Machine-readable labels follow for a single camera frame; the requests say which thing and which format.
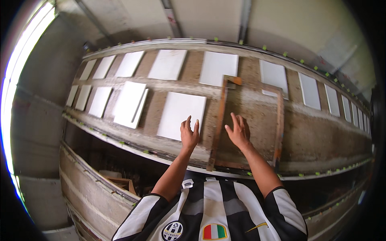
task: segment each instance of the metal beam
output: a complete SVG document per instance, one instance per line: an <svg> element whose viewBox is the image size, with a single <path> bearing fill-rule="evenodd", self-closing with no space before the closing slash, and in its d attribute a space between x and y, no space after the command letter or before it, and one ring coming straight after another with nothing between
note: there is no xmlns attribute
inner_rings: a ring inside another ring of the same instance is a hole
<svg viewBox="0 0 386 241"><path fill-rule="evenodd" d="M242 40L245 43L247 29L248 29L248 21L249 14L251 12L252 2L251 0L243 0L242 3L242 12L241 12L241 21L240 21L240 30L239 30L239 42Z"/></svg>
<svg viewBox="0 0 386 241"><path fill-rule="evenodd" d="M110 36L107 30L102 26L102 24L97 20L97 18L91 13L91 11L83 4L82 0L75 0L78 6L86 14L88 19L96 26L96 28L105 36L111 46L115 46L118 43Z"/></svg>
<svg viewBox="0 0 386 241"><path fill-rule="evenodd" d="M177 23L176 18L174 17L174 11L173 11L173 8L170 4L170 1L169 0L161 0L161 2L162 2L162 5L164 6L164 11L165 11L166 17L169 20L169 24L170 24L171 30L173 32L173 35L174 35L173 37L174 38L182 38L181 29Z"/></svg>

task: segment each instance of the finger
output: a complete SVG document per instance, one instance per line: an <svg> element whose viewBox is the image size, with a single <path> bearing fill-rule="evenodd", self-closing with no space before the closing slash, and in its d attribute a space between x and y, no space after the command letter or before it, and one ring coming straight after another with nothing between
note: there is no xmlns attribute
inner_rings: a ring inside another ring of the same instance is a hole
<svg viewBox="0 0 386 241"><path fill-rule="evenodd" d="M191 128L190 128L190 119L192 118L192 116L190 115L190 116L188 116L188 118L186 119L186 123L185 123L185 128L186 129L188 129L188 130L192 130Z"/></svg>
<svg viewBox="0 0 386 241"><path fill-rule="evenodd" d="M230 126L225 125L225 130L227 131L228 136L230 136L231 134L233 134L233 131L232 131L232 129L230 128Z"/></svg>
<svg viewBox="0 0 386 241"><path fill-rule="evenodd" d="M237 117L235 116L235 113L231 113L230 116L232 117L232 121L233 121L233 129L236 127L236 126L239 126L239 121L237 120Z"/></svg>
<svg viewBox="0 0 386 241"><path fill-rule="evenodd" d="M240 124L240 127L243 128L244 127L244 120L243 120L243 117L241 115L237 115L236 116L239 120L239 124Z"/></svg>
<svg viewBox="0 0 386 241"><path fill-rule="evenodd" d="M181 128L182 129L185 128L185 123L186 123L186 121L181 122Z"/></svg>
<svg viewBox="0 0 386 241"><path fill-rule="evenodd" d="M198 129L199 129L199 127L200 127L200 122L199 122L199 120L197 119L196 120L196 124L194 125L194 133L197 133L198 134Z"/></svg>

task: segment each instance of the striped jersey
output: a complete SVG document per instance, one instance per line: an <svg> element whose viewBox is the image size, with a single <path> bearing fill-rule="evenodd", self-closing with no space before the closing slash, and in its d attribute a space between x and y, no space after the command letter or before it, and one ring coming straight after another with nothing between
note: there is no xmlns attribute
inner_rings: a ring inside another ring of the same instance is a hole
<svg viewBox="0 0 386 241"><path fill-rule="evenodd" d="M283 187L261 200L233 181L188 179L182 186L170 203L158 194L141 198L112 240L307 240L304 219Z"/></svg>

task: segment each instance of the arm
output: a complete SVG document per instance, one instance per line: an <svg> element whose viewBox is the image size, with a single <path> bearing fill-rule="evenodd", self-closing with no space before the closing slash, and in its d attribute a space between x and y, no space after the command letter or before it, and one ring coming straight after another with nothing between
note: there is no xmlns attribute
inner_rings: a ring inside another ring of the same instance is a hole
<svg viewBox="0 0 386 241"><path fill-rule="evenodd" d="M200 124L198 120L196 120L194 131L192 131L190 129L190 119L191 116L189 116L186 121L181 123L180 130L182 149L179 155L158 180L152 191L152 193L163 196L169 202L173 200L173 198L177 195L177 192L181 190L181 184L185 176L190 155L200 139L198 134L198 127Z"/></svg>
<svg viewBox="0 0 386 241"><path fill-rule="evenodd" d="M283 186L271 166L256 151L249 141L249 127L247 121L241 116L230 114L233 120L233 130L225 125L230 140L241 150L246 157L253 177L264 198L276 187Z"/></svg>

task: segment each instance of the dusty work surface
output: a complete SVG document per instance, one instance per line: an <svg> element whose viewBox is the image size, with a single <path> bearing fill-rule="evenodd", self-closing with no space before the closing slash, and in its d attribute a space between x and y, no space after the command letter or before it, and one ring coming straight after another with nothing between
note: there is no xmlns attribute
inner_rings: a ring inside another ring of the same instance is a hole
<svg viewBox="0 0 386 241"><path fill-rule="evenodd" d="M96 56L99 59L90 76L93 76L96 71L101 61L100 57L117 54L116 60L105 79L92 80L92 77L90 77L87 81L80 81L79 76L86 65L86 62L83 62L73 84L91 84L93 86L86 109L85 111L78 111L73 108L66 108L65 111L73 118L96 127L106 134L119 137L125 142L147 147L149 150L169 154L173 158L178 155L182 146L181 142L156 135L167 92L173 91L205 96L207 97L207 104L203 123L201 123L201 140L191 157L191 165L205 167L209 159L216 128L221 88L198 83L203 50L206 49L201 46L200 48L189 47L191 44L181 46L181 49L188 49L189 51L177 81L147 78L158 53L157 49L148 49L148 46L143 46L143 49L147 50L132 78L116 78L114 75L124 53L140 49L112 51L110 54L104 53L101 56ZM210 48L208 50L214 51L214 46ZM232 53L234 49L228 47L225 51L224 47L218 46L217 48L218 52L225 53ZM289 101L284 101L284 138L280 172L306 173L339 168L362 161L371 153L370 136L352 123L346 122L342 107L340 107L342 113L339 118L329 113L323 85L327 82L325 79L299 66L294 66L294 64L286 64L286 61L272 56L261 53L248 54L247 52L246 50L233 51L233 53L240 55L238 76L242 78L243 85L238 86L235 90L229 89L223 125L232 126L230 112L244 116L250 126L251 142L267 161L271 161L276 134L276 98L263 95L261 89L256 86L256 83L261 81L259 58L284 65L286 67ZM304 106L298 71L317 80L321 111ZM130 129L113 123L112 110L125 81L146 83L147 88L149 88L149 94L137 129ZM102 119L87 114L96 91L95 87L98 86L113 87L113 92ZM342 105L339 90L337 92L339 104ZM76 105L77 99L78 93L73 106ZM239 168L248 168L246 159L239 149L231 143L224 128L220 136L217 160L233 162L239 165Z"/></svg>

